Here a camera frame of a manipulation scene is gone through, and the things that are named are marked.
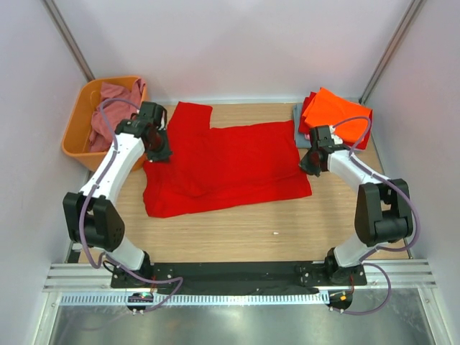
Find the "red t shirt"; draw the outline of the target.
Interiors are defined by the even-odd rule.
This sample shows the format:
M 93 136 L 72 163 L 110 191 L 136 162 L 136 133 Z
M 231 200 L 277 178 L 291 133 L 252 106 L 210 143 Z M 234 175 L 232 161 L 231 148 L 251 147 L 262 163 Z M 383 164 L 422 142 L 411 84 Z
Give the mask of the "red t shirt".
M 211 126 L 211 106 L 180 102 L 167 126 L 172 156 L 146 162 L 147 215 L 169 218 L 309 197 L 294 123 Z

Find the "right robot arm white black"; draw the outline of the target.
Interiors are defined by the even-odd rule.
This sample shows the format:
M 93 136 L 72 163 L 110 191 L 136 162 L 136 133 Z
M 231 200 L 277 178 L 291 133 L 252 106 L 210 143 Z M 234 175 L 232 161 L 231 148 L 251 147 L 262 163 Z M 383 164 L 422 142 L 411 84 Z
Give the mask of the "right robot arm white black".
M 310 149 L 300 161 L 300 168 L 317 177 L 323 172 L 333 173 L 356 192 L 355 234 L 330 249 L 325 258 L 323 273 L 331 284 L 349 283 L 365 257 L 413 234 L 408 184 L 365 165 L 334 134 L 332 126 L 310 130 Z

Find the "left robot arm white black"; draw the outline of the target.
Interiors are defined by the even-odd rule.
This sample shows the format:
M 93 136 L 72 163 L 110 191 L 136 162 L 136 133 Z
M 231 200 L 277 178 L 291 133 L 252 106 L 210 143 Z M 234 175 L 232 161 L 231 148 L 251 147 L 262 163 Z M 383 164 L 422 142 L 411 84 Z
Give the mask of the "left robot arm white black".
M 82 246 L 89 264 L 98 269 L 107 259 L 127 273 L 136 287 L 152 279 L 150 256 L 125 234 L 116 202 L 138 159 L 167 162 L 172 151 L 167 138 L 167 110 L 150 101 L 116 126 L 107 126 L 111 146 L 91 179 L 77 192 L 67 193 L 63 209 L 70 239 Z

